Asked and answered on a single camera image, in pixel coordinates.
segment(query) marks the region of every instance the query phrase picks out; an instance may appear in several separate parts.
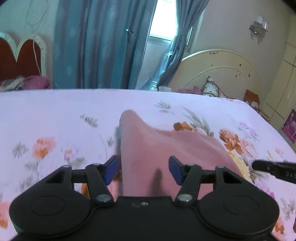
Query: pink pillow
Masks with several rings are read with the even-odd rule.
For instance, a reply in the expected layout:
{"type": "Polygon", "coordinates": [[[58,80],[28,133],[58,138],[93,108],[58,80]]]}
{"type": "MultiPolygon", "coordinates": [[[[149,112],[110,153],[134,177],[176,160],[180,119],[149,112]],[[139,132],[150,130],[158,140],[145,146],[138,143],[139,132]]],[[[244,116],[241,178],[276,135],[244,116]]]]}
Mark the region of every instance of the pink pillow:
{"type": "Polygon", "coordinates": [[[200,88],[198,88],[197,86],[194,86],[193,89],[178,89],[177,91],[178,93],[185,93],[185,94],[195,94],[195,95],[200,95],[202,92],[200,90],[200,88]]]}
{"type": "Polygon", "coordinates": [[[29,76],[24,81],[25,90],[39,90],[39,89],[48,89],[49,80],[43,76],[35,75],[29,76]]]}

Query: patterned pillow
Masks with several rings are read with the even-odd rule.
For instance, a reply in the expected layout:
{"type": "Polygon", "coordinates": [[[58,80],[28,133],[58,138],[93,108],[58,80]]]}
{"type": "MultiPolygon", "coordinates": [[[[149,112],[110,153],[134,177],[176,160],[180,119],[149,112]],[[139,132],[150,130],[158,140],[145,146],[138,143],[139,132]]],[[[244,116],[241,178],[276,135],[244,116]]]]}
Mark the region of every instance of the patterned pillow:
{"type": "Polygon", "coordinates": [[[244,101],[261,115],[262,111],[260,109],[260,100],[258,95],[252,91],[247,90],[246,94],[244,95],[244,101]]]}
{"type": "Polygon", "coordinates": [[[229,99],[229,97],[220,90],[218,85],[210,76],[207,78],[202,95],[209,96],[209,97],[221,97],[221,98],[229,99]]]}

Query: window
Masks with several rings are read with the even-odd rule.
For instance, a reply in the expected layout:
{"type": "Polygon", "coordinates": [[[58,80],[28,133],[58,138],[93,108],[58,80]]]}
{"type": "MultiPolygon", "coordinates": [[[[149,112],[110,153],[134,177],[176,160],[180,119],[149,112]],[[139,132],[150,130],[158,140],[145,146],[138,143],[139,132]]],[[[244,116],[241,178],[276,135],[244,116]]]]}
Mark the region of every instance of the window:
{"type": "MultiPolygon", "coordinates": [[[[186,51],[189,52],[197,23],[189,30],[186,51]]],[[[172,40],[177,32],[176,0],[158,0],[152,20],[150,36],[172,40]]]]}

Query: round disc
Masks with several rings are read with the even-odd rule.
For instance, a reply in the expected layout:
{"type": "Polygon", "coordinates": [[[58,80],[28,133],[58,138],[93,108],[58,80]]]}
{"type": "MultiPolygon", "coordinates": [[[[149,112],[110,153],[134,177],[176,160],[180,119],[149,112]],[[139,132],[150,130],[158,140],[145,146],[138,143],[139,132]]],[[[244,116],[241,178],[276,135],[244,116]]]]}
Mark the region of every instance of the round disc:
{"type": "Polygon", "coordinates": [[[10,218],[18,232],[56,236],[76,228],[90,212],[89,200],[60,184],[27,190],[10,206],[10,218]]]}
{"type": "Polygon", "coordinates": [[[276,201],[252,186],[232,185],[204,196],[198,212],[215,231],[247,238],[271,231],[279,217],[276,201]]]}

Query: pink poster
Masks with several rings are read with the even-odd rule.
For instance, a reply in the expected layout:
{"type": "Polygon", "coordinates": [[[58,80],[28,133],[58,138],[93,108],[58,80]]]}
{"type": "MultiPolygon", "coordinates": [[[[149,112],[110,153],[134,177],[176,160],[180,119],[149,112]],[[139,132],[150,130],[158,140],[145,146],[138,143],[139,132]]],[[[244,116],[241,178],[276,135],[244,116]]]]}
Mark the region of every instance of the pink poster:
{"type": "Polygon", "coordinates": [[[281,131],[288,137],[292,144],[296,141],[296,111],[293,109],[281,131]]]}

